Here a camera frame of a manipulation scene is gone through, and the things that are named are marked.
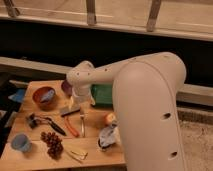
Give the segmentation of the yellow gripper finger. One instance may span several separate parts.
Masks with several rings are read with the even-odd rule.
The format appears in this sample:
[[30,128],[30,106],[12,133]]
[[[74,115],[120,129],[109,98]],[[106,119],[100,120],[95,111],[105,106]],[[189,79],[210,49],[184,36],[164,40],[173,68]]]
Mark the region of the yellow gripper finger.
[[94,98],[91,96],[90,97],[90,104],[92,105],[92,106],[95,106],[96,105],[96,102],[95,102],[95,100],[94,100]]
[[73,106],[75,106],[75,100],[73,99],[73,96],[70,97],[68,106],[69,108],[72,108]]

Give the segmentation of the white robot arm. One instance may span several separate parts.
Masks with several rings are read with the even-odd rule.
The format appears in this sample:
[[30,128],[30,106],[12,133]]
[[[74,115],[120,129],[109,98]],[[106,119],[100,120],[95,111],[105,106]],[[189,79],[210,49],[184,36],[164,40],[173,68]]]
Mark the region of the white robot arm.
[[90,98],[90,85],[113,85],[113,108],[128,171],[187,171],[176,107],[185,78],[183,61],[170,52],[98,68],[83,61],[66,76],[77,103]]

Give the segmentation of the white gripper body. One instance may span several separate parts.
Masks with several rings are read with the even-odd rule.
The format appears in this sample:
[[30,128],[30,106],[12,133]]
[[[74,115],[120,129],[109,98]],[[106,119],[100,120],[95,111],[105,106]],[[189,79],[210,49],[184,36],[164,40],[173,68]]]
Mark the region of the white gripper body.
[[74,106],[79,106],[84,102],[91,102],[91,89],[88,85],[74,86],[72,88],[72,101]]

